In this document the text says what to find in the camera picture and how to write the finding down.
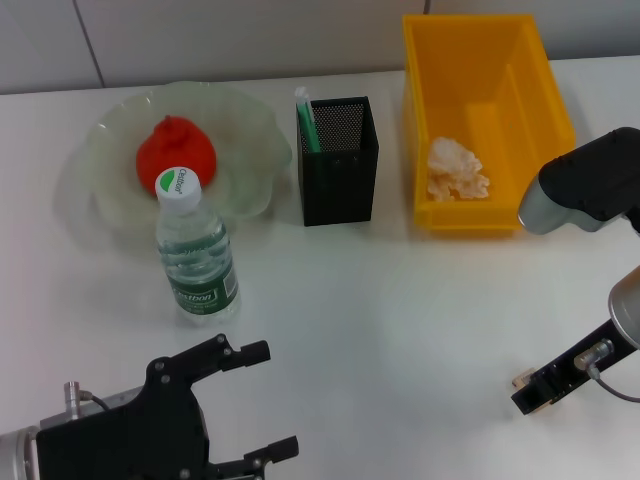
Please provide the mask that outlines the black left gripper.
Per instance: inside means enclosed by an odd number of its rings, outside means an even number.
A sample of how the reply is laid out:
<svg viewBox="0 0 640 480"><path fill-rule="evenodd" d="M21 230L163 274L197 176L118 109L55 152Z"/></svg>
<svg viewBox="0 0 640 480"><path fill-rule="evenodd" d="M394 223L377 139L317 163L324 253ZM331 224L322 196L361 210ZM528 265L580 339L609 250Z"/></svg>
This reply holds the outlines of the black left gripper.
<svg viewBox="0 0 640 480"><path fill-rule="evenodd" d="M268 463L299 455L296 436L241 459L209 463L209 440L191 386L220 371L271 359L260 340L234 350L224 334L150 363L130 402L36 436L42 479L264 479Z"/></svg>

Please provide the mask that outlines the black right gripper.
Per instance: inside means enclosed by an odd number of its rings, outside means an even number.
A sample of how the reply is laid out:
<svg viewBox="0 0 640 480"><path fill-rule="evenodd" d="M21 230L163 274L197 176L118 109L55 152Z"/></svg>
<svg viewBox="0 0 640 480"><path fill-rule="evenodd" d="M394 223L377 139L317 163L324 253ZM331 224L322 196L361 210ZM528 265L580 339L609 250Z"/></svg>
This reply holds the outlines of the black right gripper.
<svg viewBox="0 0 640 480"><path fill-rule="evenodd" d="M601 365L609 368L634 352L634 347L619 333L613 321L608 320L576 345L537 370L529 382L515 379L512 382L515 392L511 400L523 415L544 408L549 402L559 401L590 379L585 371L575 366L574 359L604 340L609 340L613 344L613 352L597 362L599 368Z"/></svg>

